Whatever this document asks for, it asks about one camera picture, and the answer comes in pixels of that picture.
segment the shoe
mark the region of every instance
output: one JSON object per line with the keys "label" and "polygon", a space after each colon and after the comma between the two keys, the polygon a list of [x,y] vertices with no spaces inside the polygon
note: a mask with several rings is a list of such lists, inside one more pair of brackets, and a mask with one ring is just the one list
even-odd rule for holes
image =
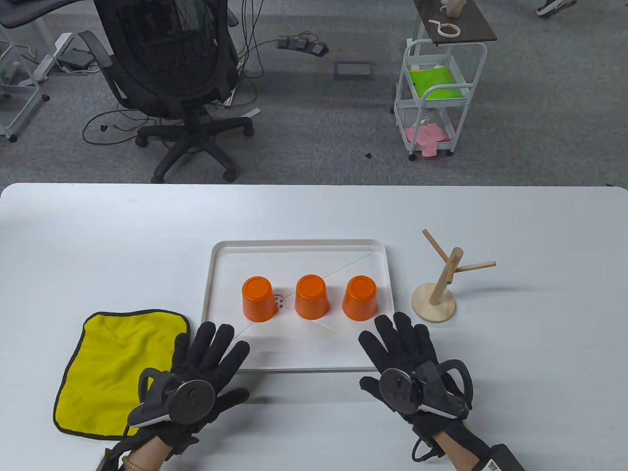
{"label": "shoe", "polygon": [[545,5],[536,9],[538,16],[551,16],[565,8],[574,6],[578,0],[546,0]]}

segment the white tray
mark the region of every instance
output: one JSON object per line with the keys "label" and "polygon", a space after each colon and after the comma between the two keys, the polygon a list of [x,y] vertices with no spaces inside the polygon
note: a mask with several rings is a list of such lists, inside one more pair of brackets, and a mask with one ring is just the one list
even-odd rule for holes
{"label": "white tray", "polygon": [[[327,285],[330,310],[315,321],[295,311],[296,282],[306,274]],[[355,322],[342,311],[347,283],[357,275],[375,281],[377,313],[391,316],[386,249],[377,241],[221,242],[212,251],[203,319],[233,325],[236,339],[250,343],[245,370],[373,371],[357,341],[361,331],[375,332],[373,319]],[[242,285],[251,276],[264,276],[284,298],[268,322],[253,323],[242,313]]]}

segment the gray carpet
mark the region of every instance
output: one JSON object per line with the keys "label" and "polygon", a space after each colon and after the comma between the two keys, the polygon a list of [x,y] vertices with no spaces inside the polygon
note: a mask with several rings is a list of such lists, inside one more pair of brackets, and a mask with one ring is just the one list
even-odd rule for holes
{"label": "gray carpet", "polygon": [[[543,20],[540,0],[480,0],[499,37],[489,47],[482,80],[457,152],[409,162],[389,114],[404,39],[413,27],[411,0],[266,0],[260,41],[316,32],[330,53],[317,59],[260,47],[266,74],[253,105],[216,112],[237,116],[259,107],[255,136],[225,133],[218,143],[242,168],[238,183],[371,185],[628,185],[627,0],[581,0]],[[53,31],[98,27],[92,6],[78,3],[50,16]],[[239,13],[237,3],[233,4]],[[17,31],[18,38],[28,32]],[[240,40],[241,31],[233,30]],[[464,55],[463,68],[473,57]],[[371,82],[338,82],[333,63],[372,62]],[[250,73],[259,71],[255,60]],[[132,141],[92,146],[81,129],[115,108],[100,74],[55,75],[43,105],[16,144],[0,140],[0,188],[17,181],[148,182],[165,149]],[[253,97],[243,86],[237,103]],[[114,141],[119,114],[95,122],[87,136]],[[98,126],[107,124],[107,131]],[[184,159],[170,183],[222,183],[206,154]]]}

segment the pink cloth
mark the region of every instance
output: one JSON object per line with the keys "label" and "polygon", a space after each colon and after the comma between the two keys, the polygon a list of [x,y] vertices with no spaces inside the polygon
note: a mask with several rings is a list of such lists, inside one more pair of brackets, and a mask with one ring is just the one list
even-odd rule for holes
{"label": "pink cloth", "polygon": [[[406,138],[412,142],[414,137],[414,126],[404,129]],[[440,127],[432,122],[427,126],[419,128],[419,134],[416,137],[416,143],[421,147],[423,157],[434,157],[437,154],[437,144],[451,141]]]}

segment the gloved hand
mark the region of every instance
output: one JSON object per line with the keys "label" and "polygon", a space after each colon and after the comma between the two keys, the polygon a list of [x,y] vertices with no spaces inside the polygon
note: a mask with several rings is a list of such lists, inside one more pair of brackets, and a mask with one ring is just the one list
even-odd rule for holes
{"label": "gloved hand", "polygon": [[[380,374],[388,368],[397,368],[411,374],[416,366],[428,360],[437,365],[438,359],[434,345],[430,340],[428,328],[423,324],[412,327],[410,318],[403,312],[395,313],[392,318],[397,330],[387,316],[380,315],[375,318],[375,326],[384,341],[384,345],[368,331],[362,332],[358,337],[362,348]],[[444,374],[442,379],[447,391],[462,396],[462,392],[449,373]],[[379,391],[379,380],[364,376],[360,380],[360,388],[371,393],[376,399],[388,406]],[[438,455],[440,457],[444,455],[443,450],[432,440],[432,437],[444,430],[453,422],[453,419],[424,411],[418,411],[415,414],[400,413],[399,415],[412,424],[413,431],[432,448],[432,452],[426,455],[425,459],[430,456]]]}
{"label": "gloved hand", "polygon": [[198,438],[193,437],[192,434],[198,433],[205,425],[214,422],[222,412],[249,398],[249,391],[244,388],[234,389],[218,396],[236,374],[251,349],[247,342],[240,341],[222,358],[233,338],[232,326],[222,324],[216,332],[213,322],[201,324],[192,345],[190,345],[188,334],[181,333],[176,337],[170,371],[186,381],[192,379],[207,381],[214,388],[217,395],[216,402],[209,414],[194,424],[159,422],[142,427],[133,437],[137,438],[138,443],[145,443],[145,438],[148,441],[158,436],[166,445],[173,447],[173,454],[179,455],[189,445],[198,443]]}

